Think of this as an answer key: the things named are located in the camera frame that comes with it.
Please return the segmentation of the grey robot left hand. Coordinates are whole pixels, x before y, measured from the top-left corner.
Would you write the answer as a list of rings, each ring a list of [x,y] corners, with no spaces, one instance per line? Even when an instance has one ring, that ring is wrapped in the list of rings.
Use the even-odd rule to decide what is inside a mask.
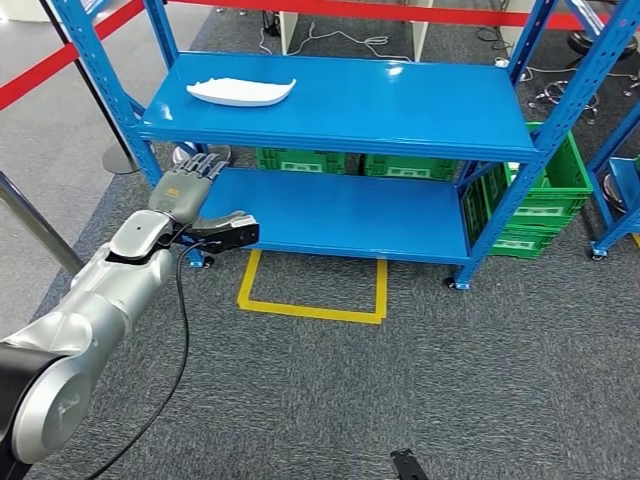
[[[148,208],[168,214],[178,224],[192,223],[214,180],[228,164],[228,158],[220,154],[198,153],[174,165],[152,191]]]

